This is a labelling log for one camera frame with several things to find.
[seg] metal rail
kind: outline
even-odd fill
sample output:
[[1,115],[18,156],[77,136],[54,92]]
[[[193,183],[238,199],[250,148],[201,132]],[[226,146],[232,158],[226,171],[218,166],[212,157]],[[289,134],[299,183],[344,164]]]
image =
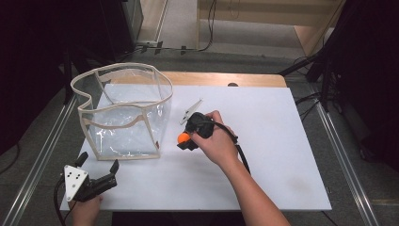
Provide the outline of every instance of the metal rail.
[[76,97],[73,95],[71,100],[62,107],[61,112],[59,113],[48,138],[44,142],[44,145],[41,148],[41,151],[32,169],[24,180],[24,183],[21,185],[14,203],[8,211],[8,214],[3,222],[3,226],[18,225],[30,198],[35,191],[44,168],[46,167],[50,156],[53,153],[53,149],[62,133],[67,119],[71,115],[75,103]]
[[332,118],[330,117],[330,114],[327,113],[320,104],[317,104],[317,111],[326,128],[334,152],[337,155],[338,162],[340,163],[341,169],[343,170],[343,175],[346,178],[346,182],[349,185],[349,188],[355,199],[355,203],[358,206],[360,215],[363,218],[364,224],[367,226],[369,225],[378,226],[379,223],[375,216],[373,206],[371,205],[366,195],[366,192],[364,191],[364,188],[361,185],[359,177],[356,174],[349,160],[349,157],[346,154],[346,150],[343,144],[341,143],[340,137],[338,136]]

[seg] clear plastic container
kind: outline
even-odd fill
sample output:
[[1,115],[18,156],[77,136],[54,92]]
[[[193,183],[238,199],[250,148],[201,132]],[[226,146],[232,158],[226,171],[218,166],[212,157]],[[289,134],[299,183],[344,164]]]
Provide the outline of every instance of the clear plastic container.
[[121,63],[76,76],[80,124],[98,160],[159,158],[173,87],[153,66]]

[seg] wrist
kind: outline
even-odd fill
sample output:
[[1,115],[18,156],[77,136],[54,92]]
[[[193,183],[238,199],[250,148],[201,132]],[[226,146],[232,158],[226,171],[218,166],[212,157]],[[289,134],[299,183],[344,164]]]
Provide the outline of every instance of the wrist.
[[225,172],[229,172],[235,169],[238,169],[240,165],[243,165],[242,162],[236,157],[232,157],[230,159],[224,159],[219,163],[219,167]]

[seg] wire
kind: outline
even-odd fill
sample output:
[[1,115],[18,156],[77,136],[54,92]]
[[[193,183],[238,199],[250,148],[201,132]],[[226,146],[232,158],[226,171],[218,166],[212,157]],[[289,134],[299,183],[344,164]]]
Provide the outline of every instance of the wire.
[[335,226],[338,226],[338,224],[337,224],[334,220],[332,220],[332,218],[330,218],[330,217],[327,215],[327,213],[326,213],[325,211],[322,211],[322,213],[326,216],[326,218],[329,219],[329,221],[330,221],[332,224],[334,224]]
[[202,52],[208,50],[212,44],[214,43],[214,22],[215,22],[215,12],[216,12],[216,3],[217,0],[212,1],[211,7],[209,8],[208,11],[208,28],[209,28],[209,33],[210,33],[210,39],[208,41],[207,46],[205,46],[202,49],[178,49],[178,48],[165,48],[165,47],[150,47],[150,46],[144,46],[140,45],[141,48],[138,48],[133,51],[133,53],[137,51],[141,51],[143,49],[153,49],[153,50],[175,50],[175,51],[192,51],[192,52]]
[[56,186],[54,187],[54,193],[53,193],[54,208],[56,209],[56,215],[58,216],[59,222],[61,223],[62,226],[66,226],[66,224],[64,218],[61,215],[61,211],[59,211],[58,190],[61,187],[61,185],[64,184],[64,182],[65,182],[64,176],[61,175],[58,182],[56,183]]
[[[308,59],[309,57],[308,57],[308,56],[304,56],[304,57],[303,57],[303,56],[300,56],[300,57],[298,57],[298,58],[296,58],[296,59],[294,60],[293,65],[295,65],[296,62],[297,62],[299,59],[301,59],[301,58]],[[302,74],[302,75],[306,75],[305,73],[300,72],[299,69],[296,70],[296,72],[297,72],[297,73],[300,73],[300,74]]]
[[14,165],[14,163],[17,162],[17,159],[20,156],[20,152],[21,152],[20,143],[17,142],[17,153],[15,154],[14,159],[12,159],[11,163],[8,166],[6,166],[4,169],[0,170],[0,174],[9,170]]
[[320,97],[320,95],[321,95],[321,92],[312,93],[311,95],[308,95],[308,96],[305,96],[305,97],[302,97],[302,98],[296,100],[296,101],[295,101],[295,105],[299,105],[299,104],[301,104],[302,102],[305,102],[305,101],[309,101],[309,100],[318,98],[318,97]]
[[67,217],[70,215],[70,213],[72,212],[72,210],[73,210],[73,208],[75,207],[75,205],[77,204],[77,202],[75,202],[74,204],[73,204],[73,206],[72,206],[72,208],[70,209],[70,211],[68,211],[68,213],[67,213],[67,215],[64,217],[64,222],[66,222],[67,221]]
[[230,0],[229,10],[230,10],[230,14],[231,14],[233,19],[238,19],[238,17],[240,16],[240,3],[241,3],[241,0],[238,0],[238,3],[237,3],[237,8],[238,8],[237,15],[234,16],[234,13],[232,12],[232,6],[231,6],[232,5],[232,0]]
[[311,105],[311,107],[308,109],[308,110],[306,110],[305,112],[303,112],[302,114],[300,114],[299,116],[302,116],[302,115],[305,115],[303,118],[302,118],[302,122],[306,119],[306,117],[308,117],[308,115],[309,115],[309,113],[311,113],[311,111],[314,109],[314,107],[317,105],[317,104],[319,104],[320,103],[320,101],[316,101],[313,105]]

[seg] white tabletop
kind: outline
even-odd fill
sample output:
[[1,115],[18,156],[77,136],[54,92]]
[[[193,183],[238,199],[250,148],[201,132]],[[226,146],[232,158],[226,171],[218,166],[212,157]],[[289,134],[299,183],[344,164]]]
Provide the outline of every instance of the white tabletop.
[[[182,151],[177,136],[184,111],[203,99],[198,112],[218,109],[239,137],[252,177],[281,210],[330,210],[310,144],[287,88],[174,86],[161,158],[120,161],[118,185],[105,191],[103,210],[239,210],[231,185],[200,149]],[[106,175],[113,161],[97,161],[88,142],[81,152],[90,178]],[[61,210],[67,210],[65,199]]]

